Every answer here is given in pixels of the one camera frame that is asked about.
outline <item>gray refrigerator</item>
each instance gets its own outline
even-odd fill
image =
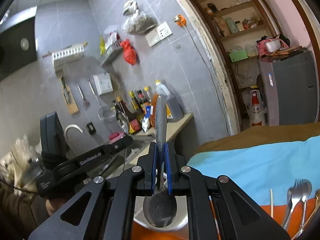
[[[317,80],[310,51],[304,50],[294,56],[262,58],[259,70],[270,126],[316,120]]]

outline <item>brown cloth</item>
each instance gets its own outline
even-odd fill
[[[305,141],[320,135],[320,123],[281,126],[253,126],[241,133],[210,141],[199,146],[196,153],[243,149],[257,145]]]
[[[45,199],[38,195],[32,198],[16,196],[12,188],[0,182],[1,239],[28,239],[30,233],[48,217]]]

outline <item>screw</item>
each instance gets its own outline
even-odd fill
[[[95,183],[97,183],[97,184],[103,182],[103,180],[104,180],[104,178],[101,177],[101,176],[97,176],[97,177],[95,177],[95,178],[93,179],[93,181],[94,181]]]
[[[190,168],[189,166],[183,166],[183,167],[181,168],[181,171],[182,171],[182,172],[185,172],[185,173],[188,173],[189,171],[191,171],[191,168]]]
[[[222,183],[227,183],[229,181],[229,178],[225,175],[222,175],[219,177],[219,181]]]
[[[133,172],[140,172],[142,170],[142,168],[140,166],[134,166],[131,169]]]

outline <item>sink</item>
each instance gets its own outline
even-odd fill
[[[124,170],[132,168],[134,165],[129,164],[130,161],[139,155],[145,147],[149,147],[150,142],[156,138],[154,134],[131,135],[131,137],[133,138],[133,142],[129,147],[114,155],[111,159],[104,161],[92,171],[89,171],[89,177],[93,179],[96,176],[103,176],[105,178],[119,176],[121,171],[116,173],[115,171],[124,164],[124,160]]]

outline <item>light switch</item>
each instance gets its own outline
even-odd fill
[[[146,40],[149,46],[152,47],[153,45],[156,45],[160,41],[160,38],[156,30],[152,30],[146,35]]]
[[[164,22],[160,24],[157,28],[156,31],[159,35],[160,40],[163,40],[164,38],[168,37],[169,35],[172,34],[172,31],[169,28],[169,25],[167,22]]]

